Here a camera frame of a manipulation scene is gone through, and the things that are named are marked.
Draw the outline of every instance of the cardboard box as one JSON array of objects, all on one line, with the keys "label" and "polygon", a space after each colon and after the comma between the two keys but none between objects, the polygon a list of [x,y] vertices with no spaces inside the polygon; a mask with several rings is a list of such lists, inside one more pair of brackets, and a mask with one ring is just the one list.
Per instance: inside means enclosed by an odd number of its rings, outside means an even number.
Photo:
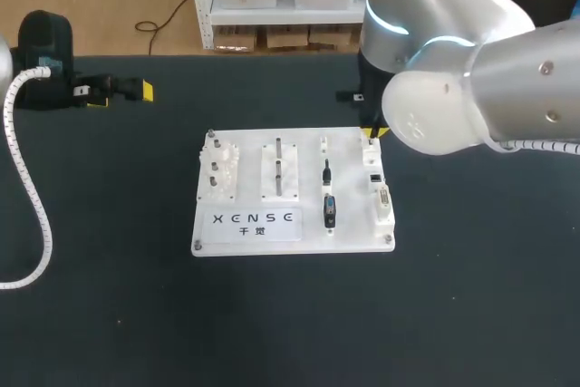
[{"label": "cardboard box", "polygon": [[308,42],[337,47],[351,45],[354,27],[349,24],[317,24],[310,26]]},{"label": "cardboard box", "polygon": [[268,26],[266,28],[268,49],[279,47],[306,47],[308,45],[308,26]]},{"label": "cardboard box", "polygon": [[214,48],[225,52],[253,52],[256,49],[256,28],[220,26],[214,32]]}]

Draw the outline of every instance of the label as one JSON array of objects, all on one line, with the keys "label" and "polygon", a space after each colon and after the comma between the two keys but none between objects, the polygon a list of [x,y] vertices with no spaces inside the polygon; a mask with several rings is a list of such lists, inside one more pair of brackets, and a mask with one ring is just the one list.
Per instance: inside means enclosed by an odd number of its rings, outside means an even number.
[{"label": "label", "polygon": [[204,243],[293,242],[302,238],[300,208],[208,208]]}]

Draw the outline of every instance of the metal peg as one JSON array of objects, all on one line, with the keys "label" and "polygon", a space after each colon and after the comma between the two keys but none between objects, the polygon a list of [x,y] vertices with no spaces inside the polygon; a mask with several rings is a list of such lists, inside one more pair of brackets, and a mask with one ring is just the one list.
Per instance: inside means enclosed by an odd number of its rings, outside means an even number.
[{"label": "metal peg", "polygon": [[275,139],[275,158],[282,159],[282,140],[280,138]]},{"label": "metal peg", "polygon": [[280,160],[275,162],[275,194],[282,197],[282,163]]}]

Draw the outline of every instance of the white cable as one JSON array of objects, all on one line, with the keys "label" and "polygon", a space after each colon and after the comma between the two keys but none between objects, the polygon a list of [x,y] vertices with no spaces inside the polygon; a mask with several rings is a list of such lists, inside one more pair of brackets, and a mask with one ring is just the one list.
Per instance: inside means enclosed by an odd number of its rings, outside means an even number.
[{"label": "white cable", "polygon": [[552,140],[509,140],[507,142],[500,142],[499,145],[509,150],[544,150],[580,155],[580,144],[574,144],[573,142],[557,142]]},{"label": "white cable", "polygon": [[22,158],[22,154],[20,149],[18,148],[18,141],[16,140],[16,132],[15,132],[15,121],[14,121],[14,107],[15,107],[15,99],[18,90],[24,85],[27,81],[31,79],[40,79],[43,77],[50,77],[51,70],[48,67],[37,67],[31,70],[24,70],[20,74],[18,74],[10,86],[8,87],[8,91],[6,92],[6,97],[4,100],[4,131],[6,133],[6,140],[8,141],[8,149],[12,154],[12,159],[20,174],[20,179],[26,189],[26,193],[28,194],[28,198],[33,203],[34,211],[36,212],[36,216],[38,217],[38,222],[40,224],[40,228],[43,231],[43,242],[44,242],[44,249],[43,249],[43,256],[40,259],[40,263],[36,267],[36,269],[32,272],[31,275],[27,276],[18,281],[13,281],[12,283],[0,283],[0,290],[6,289],[18,289],[20,287],[24,287],[26,285],[30,285],[36,278],[38,278],[48,266],[48,262],[51,259],[51,254],[53,253],[53,233],[51,232],[51,226],[48,222],[48,217],[46,216],[46,212],[44,211],[43,203],[38,197],[38,193],[36,192],[36,188],[34,187],[33,181],[30,178],[30,174],[28,174],[28,169],[24,164],[24,159]]}]

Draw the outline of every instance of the screw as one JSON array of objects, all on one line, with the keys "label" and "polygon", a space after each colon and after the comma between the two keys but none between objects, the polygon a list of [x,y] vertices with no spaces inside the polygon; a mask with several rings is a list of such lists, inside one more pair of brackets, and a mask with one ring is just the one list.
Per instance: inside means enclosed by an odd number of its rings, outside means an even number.
[{"label": "screw", "polygon": [[554,63],[552,61],[545,61],[544,63],[542,63],[542,65],[540,65],[540,72],[545,76],[549,76],[550,74],[552,74],[553,70]]},{"label": "screw", "polygon": [[559,122],[560,115],[558,115],[555,111],[548,111],[546,114],[546,119],[550,122]]}]

